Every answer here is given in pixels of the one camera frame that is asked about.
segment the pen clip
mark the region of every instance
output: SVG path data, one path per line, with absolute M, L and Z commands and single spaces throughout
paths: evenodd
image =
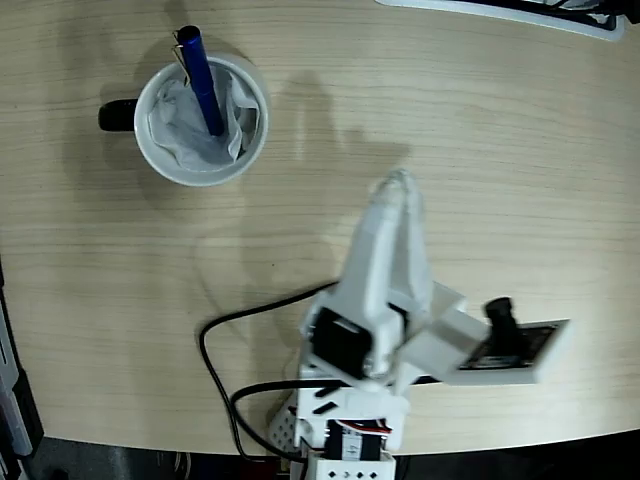
M 176 39 L 176 42 L 178 41 L 178 32 L 177 31 L 173 32 L 173 38 Z M 171 53 L 173 53 L 173 56 L 176 57 L 176 61 L 182 67 L 182 71 L 184 72 L 184 75 L 185 75 L 184 86 L 186 87 L 187 85 L 189 85 L 191 83 L 191 75 L 189 75 L 189 70 L 187 70 L 187 65 L 185 64 L 184 58 L 183 58 L 182 53 L 180 51 L 181 49 L 182 49 L 182 45 L 180 45 L 178 43 L 177 45 L 174 45 L 171 48 Z

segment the white tissue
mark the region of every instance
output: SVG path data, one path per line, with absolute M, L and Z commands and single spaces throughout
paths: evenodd
M 260 118 L 256 97 L 243 80 L 224 68 L 210 69 L 226 121 L 223 135 L 209 134 L 195 94 L 179 80 L 160 87 L 148 116 L 153 141 L 192 172 L 212 172 L 232 165 L 251 143 Z

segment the wooden table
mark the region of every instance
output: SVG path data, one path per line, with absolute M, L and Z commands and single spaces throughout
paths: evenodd
M 425 194 L 436 278 L 571 318 L 538 386 L 412 392 L 403 451 L 640 427 L 640 30 L 607 43 L 373 0 L 9 0 L 0 7 L 0 254 L 50 436 L 233 452 L 195 344 L 208 318 L 334 278 L 371 185 Z M 97 127 L 194 22 L 264 73 L 273 123 L 227 185 L 174 185 Z M 214 331 L 230 390 L 291 377 L 308 304 Z M 275 399 L 249 402 L 263 424 Z

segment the gray object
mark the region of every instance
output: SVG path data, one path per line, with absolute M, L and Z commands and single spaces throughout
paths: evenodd
M 4 287 L 0 265 L 0 288 Z M 18 458 L 31 455 L 43 437 L 31 387 L 16 354 L 4 295 L 0 290 L 0 465 L 5 479 L 20 474 Z

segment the floor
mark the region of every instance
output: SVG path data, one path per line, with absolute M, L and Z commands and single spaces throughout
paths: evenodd
M 637 479 L 635 458 L 624 454 L 634 444 L 640 445 L 640 430 L 529 448 L 398 457 L 396 479 Z M 185 459 L 183 456 L 179 463 L 184 464 Z M 192 480 L 274 478 L 266 470 L 248 470 L 237 457 L 193 455 L 191 460 Z M 170 452 L 45 438 L 27 468 L 31 480 L 50 480 L 56 470 L 66 472 L 69 480 L 179 480 L 184 478 L 185 467 L 176 475 L 175 462 L 176 456 Z

